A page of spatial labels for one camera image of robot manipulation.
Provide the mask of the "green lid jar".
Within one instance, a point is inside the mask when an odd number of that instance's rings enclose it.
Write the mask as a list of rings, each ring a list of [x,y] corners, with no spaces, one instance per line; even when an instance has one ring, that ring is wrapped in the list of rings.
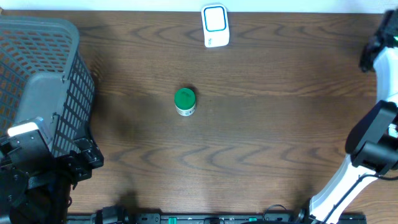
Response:
[[[174,95],[176,111],[181,116],[191,116],[196,110],[196,95],[189,88],[181,88]]]

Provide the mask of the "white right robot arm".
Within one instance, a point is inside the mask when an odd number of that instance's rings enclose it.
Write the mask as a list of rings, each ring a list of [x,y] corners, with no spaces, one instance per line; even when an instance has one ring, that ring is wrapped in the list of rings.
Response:
[[[348,134],[343,163],[299,211],[296,223],[338,223],[363,189],[397,170],[397,10],[384,13],[359,67],[376,74],[376,104]]]

